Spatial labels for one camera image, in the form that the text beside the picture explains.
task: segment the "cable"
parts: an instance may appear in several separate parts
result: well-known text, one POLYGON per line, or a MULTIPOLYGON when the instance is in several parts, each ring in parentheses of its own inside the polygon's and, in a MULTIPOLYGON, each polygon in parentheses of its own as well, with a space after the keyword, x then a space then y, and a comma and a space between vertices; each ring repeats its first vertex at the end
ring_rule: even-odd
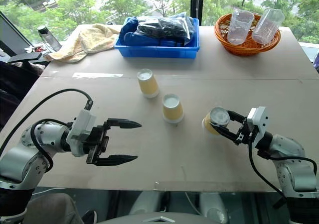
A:
POLYGON ((195 207, 195 205, 191 202, 191 200, 190 200, 190 198, 189 198, 187 192, 185 192, 185 196, 187 197, 187 200, 188 200, 189 204, 191 205, 191 207, 194 209, 194 211, 201 216, 200 211, 197 210, 197 208, 195 207))
POLYGON ((49 153, 47 153, 42 147, 41 145, 38 143, 37 139, 36 139, 36 136, 35 136, 35 128, 38 126, 38 124, 41 124, 43 122, 55 122, 55 123, 58 123, 58 124, 61 124, 61 125, 64 125, 64 126, 67 126, 66 123, 64 122, 61 122, 61 121, 58 121, 56 119, 52 119, 52 118, 45 118, 45 119, 42 119, 42 120, 39 120, 38 122, 34 123, 31 127, 31 130, 30 130, 30 136, 31 136, 31 140, 34 144, 34 146, 39 150, 39 152, 48 160, 49 162, 49 166, 47 167, 46 171, 45 172, 48 172, 50 171, 52 168, 53 168, 53 160, 51 158, 51 156, 49 155, 49 153))
POLYGON ((3 142, 2 146, 0 147, 0 157, 2 156, 2 153, 6 147, 6 145, 8 144, 9 140, 11 139, 11 137, 13 136, 13 134, 16 132, 16 130, 23 124, 23 122, 25 122, 25 120, 27 118, 29 118, 29 116, 37 109, 39 108, 44 102, 46 102, 47 100, 49 100, 50 98, 60 94, 60 93, 63 93, 63 92, 68 92, 68 91, 76 91, 76 92, 79 92, 83 95, 85 95, 85 97, 88 99, 87 103, 86 103, 86 106, 84 109, 86 110, 90 110, 92 105, 93 105, 93 101, 92 101, 92 98, 84 91, 82 90, 78 90, 78 89, 64 89, 64 90, 60 90, 60 91, 57 91, 53 94, 50 94, 48 97, 44 98, 43 100, 41 100, 35 107, 33 107, 33 109, 31 109, 29 111, 29 113, 27 113, 21 120, 20 122, 13 128, 13 130, 11 130, 11 132, 9 133, 9 135, 6 137, 5 141, 3 142))
POLYGON ((41 194, 41 193, 46 193, 46 192, 49 192, 49 191, 52 191, 52 190, 59 190, 59 189, 66 189, 66 188, 50 188, 50 189, 42 191, 42 192, 33 193, 32 196, 33 195, 38 195, 38 194, 41 194))
POLYGON ((274 189, 277 193, 279 193, 284 199, 287 199, 285 197, 285 194, 280 191, 278 188, 276 188, 271 182, 269 182, 256 168, 255 166, 255 163, 254 163, 254 160, 253 160, 253 151, 252 151, 252 144, 253 144, 253 141, 252 141, 252 134, 255 132, 255 128, 253 129, 253 131, 250 133, 249 135, 249 141, 248 141, 248 154, 249 154, 249 161, 250 161, 250 164, 253 168, 253 170, 255 171, 255 173, 265 182, 267 183, 272 189, 274 189))
POLYGON ((269 159, 274 160, 274 161, 281 161, 281 160, 289 160, 289 159, 296 159, 296 160, 304 160, 308 161, 313 164, 314 166, 314 173, 317 175, 317 164, 310 158, 304 158, 304 157, 294 157, 294 156, 288 156, 288 157, 280 157, 280 158, 274 158, 274 157, 269 157, 269 159))

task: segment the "window frame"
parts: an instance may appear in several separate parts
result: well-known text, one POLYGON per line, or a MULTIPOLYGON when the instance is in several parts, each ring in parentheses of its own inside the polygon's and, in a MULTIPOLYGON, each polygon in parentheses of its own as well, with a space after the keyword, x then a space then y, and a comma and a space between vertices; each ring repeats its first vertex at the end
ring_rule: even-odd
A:
POLYGON ((201 19, 203 14, 204 0, 190 0, 190 16, 199 20, 201 26, 201 19))
POLYGON ((0 48, 9 56, 25 53, 32 43, 0 11, 0 48))

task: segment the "white tape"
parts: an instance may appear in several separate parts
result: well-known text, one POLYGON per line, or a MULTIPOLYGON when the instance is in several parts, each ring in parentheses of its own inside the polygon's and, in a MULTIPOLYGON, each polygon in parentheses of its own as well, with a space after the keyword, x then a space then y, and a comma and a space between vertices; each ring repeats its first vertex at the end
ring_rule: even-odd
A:
POLYGON ((91 72, 76 72, 73 74, 73 78, 120 78, 123 74, 113 73, 91 73, 91 72))

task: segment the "gray pants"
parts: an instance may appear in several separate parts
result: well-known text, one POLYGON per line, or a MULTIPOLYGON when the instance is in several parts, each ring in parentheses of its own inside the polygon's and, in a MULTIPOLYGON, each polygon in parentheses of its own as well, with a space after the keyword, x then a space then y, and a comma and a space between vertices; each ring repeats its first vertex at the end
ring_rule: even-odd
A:
POLYGON ((24 224, 83 224, 72 198, 47 194, 29 202, 24 224))

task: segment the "plastic cup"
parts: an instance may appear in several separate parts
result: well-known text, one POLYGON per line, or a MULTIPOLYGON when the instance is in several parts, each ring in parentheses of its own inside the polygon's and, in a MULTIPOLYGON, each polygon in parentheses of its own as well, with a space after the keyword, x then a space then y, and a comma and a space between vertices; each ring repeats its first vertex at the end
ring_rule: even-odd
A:
POLYGON ((266 9, 253 31, 254 41, 263 45, 271 42, 284 20, 285 15, 280 9, 266 9))
POLYGON ((144 97, 153 98, 159 94, 158 84, 150 69, 141 69, 138 72, 138 81, 144 97))
POLYGON ((254 15, 245 10, 235 10, 231 15, 227 39, 230 43, 239 45, 245 42, 254 15))
POLYGON ((230 117, 227 112, 222 107, 215 107, 213 108, 203 119, 203 126, 211 133, 214 135, 220 135, 212 126, 210 123, 216 123, 220 126, 227 127, 227 125, 230 122, 230 117))
POLYGON ((163 98, 163 118, 169 123, 179 123, 184 118, 180 99, 175 94, 165 95, 163 98))

